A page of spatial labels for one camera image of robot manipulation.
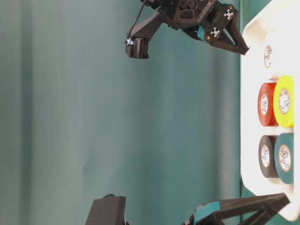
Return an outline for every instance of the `3d printed part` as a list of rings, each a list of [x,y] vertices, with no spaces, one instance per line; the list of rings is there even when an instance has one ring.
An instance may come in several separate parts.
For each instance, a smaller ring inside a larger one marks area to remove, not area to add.
[[[126,198],[107,195],[94,200],[85,225],[124,225]]]
[[[289,203],[284,193],[209,202],[199,206],[182,225],[224,225],[223,219],[250,212],[255,213],[240,225],[264,225]]]
[[[125,40],[125,51],[130,58],[149,58],[148,44],[162,23],[213,47],[239,54],[249,50],[238,29],[239,12],[233,5],[218,0],[141,1],[142,7]],[[157,12],[136,25],[144,6]]]

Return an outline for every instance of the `green curtain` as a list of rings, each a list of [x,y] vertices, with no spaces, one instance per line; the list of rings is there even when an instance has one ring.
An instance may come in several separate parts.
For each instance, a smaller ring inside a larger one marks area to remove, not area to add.
[[[245,27],[271,0],[240,0],[243,27]]]
[[[108,193],[132,225],[180,224],[239,197],[239,55],[162,25],[129,59],[140,5],[0,2],[0,224],[81,225]]]

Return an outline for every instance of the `teal accent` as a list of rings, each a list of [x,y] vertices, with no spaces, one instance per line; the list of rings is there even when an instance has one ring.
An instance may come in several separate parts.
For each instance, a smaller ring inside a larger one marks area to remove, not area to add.
[[[195,219],[193,225],[196,225],[197,221],[207,217],[209,214],[219,210],[220,210],[220,202],[211,202],[204,205],[203,207],[201,207],[195,212]]]
[[[275,167],[277,170],[277,173],[280,177],[280,179],[286,183],[286,184],[293,184],[293,180],[294,180],[294,172],[293,172],[293,168],[294,168],[294,134],[281,134],[278,136],[276,143],[275,143],[275,150],[274,150],[274,159],[275,159]],[[290,170],[288,172],[285,172],[282,170],[281,166],[280,166],[280,162],[279,162],[279,150],[281,148],[282,145],[286,145],[288,147],[288,149],[290,150],[291,153],[291,157],[292,157],[292,165],[290,167]]]
[[[198,37],[199,37],[203,42],[207,43],[206,40],[205,40],[204,29],[203,29],[202,26],[199,26]]]

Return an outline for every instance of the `black wire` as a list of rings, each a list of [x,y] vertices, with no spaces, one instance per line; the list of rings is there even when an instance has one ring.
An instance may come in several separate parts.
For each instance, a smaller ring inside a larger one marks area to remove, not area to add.
[[[131,32],[132,32],[133,28],[135,27],[136,22],[139,20],[139,18],[141,16],[141,13],[142,13],[142,11],[144,9],[144,6],[146,5],[146,2],[147,2],[147,0],[144,0],[144,2],[142,3],[141,9],[139,11],[139,14],[137,15],[137,17],[135,19],[135,22],[132,24],[132,26],[131,26],[131,28],[130,28],[130,30],[128,32],[127,39],[130,39]]]

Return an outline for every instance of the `white surface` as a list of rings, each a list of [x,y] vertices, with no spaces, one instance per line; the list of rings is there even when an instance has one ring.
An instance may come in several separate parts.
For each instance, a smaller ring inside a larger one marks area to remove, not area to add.
[[[258,146],[263,135],[280,135],[294,132],[294,159],[300,157],[298,137],[299,118],[295,116],[294,128],[263,127],[258,119],[257,98],[264,82],[275,82],[282,75],[294,76],[299,85],[300,0],[273,0],[246,27],[243,37],[250,46],[241,57],[241,175],[246,188],[255,195],[286,193],[291,203],[280,211],[289,221],[300,214],[300,163],[294,166],[294,184],[284,184],[280,179],[263,176],[258,161]],[[272,45],[271,69],[265,67],[265,49]],[[295,88],[295,112],[300,105],[299,91]]]

